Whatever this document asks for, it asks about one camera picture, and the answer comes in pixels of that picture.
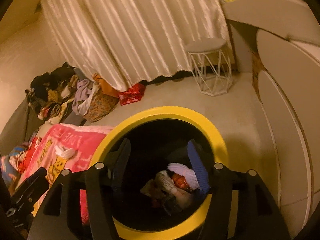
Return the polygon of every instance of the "stool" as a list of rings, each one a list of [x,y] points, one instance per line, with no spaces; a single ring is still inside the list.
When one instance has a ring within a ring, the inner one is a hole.
[[[228,93],[231,80],[231,63],[230,57],[227,57],[222,52],[222,48],[227,44],[224,39],[220,38],[207,38],[198,41],[193,41],[185,46],[188,53],[188,61],[192,68],[192,74],[198,84],[200,92],[209,96],[217,96]],[[209,59],[208,55],[218,52],[218,65],[217,68]],[[200,65],[196,63],[195,57],[200,60]],[[221,73],[221,57],[223,56],[227,68],[222,68]],[[205,60],[210,64],[213,73],[207,73]]]

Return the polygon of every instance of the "wardrobe door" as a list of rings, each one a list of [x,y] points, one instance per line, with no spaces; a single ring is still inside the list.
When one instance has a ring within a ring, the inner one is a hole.
[[[310,210],[311,171],[307,147],[295,115],[272,77],[261,71],[258,84],[278,152],[282,214],[289,231],[296,233],[306,223]],[[299,205],[299,212],[292,216],[292,209],[297,208],[293,204],[302,200],[305,204]]]
[[[300,121],[310,163],[313,192],[320,190],[320,64],[296,44],[259,30],[263,65],[281,87]]]

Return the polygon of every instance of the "lavender towel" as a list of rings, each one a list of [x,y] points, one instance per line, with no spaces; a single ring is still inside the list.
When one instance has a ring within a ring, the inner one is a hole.
[[[72,110],[76,113],[76,115],[79,115],[78,102],[87,100],[89,95],[91,94],[92,90],[88,88],[89,84],[90,81],[88,79],[84,79],[77,84],[77,92],[72,104]]]

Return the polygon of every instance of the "white wall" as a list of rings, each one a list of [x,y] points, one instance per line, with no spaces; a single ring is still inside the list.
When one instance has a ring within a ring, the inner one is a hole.
[[[65,62],[43,20],[40,17],[0,44],[0,132],[31,81]]]

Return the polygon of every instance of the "pink blanket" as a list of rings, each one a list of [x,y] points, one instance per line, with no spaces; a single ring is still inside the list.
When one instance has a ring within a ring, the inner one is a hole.
[[[71,124],[56,124],[50,128],[35,150],[30,164],[22,174],[20,183],[36,172],[40,167],[46,168],[47,179],[50,186],[63,169],[72,172],[83,171],[89,168],[90,160],[95,150],[113,127],[110,126],[82,126]],[[74,154],[69,159],[62,158],[57,154],[57,148],[74,149]],[[44,194],[35,205],[35,214],[42,203]],[[85,190],[80,191],[82,222],[88,222]]]

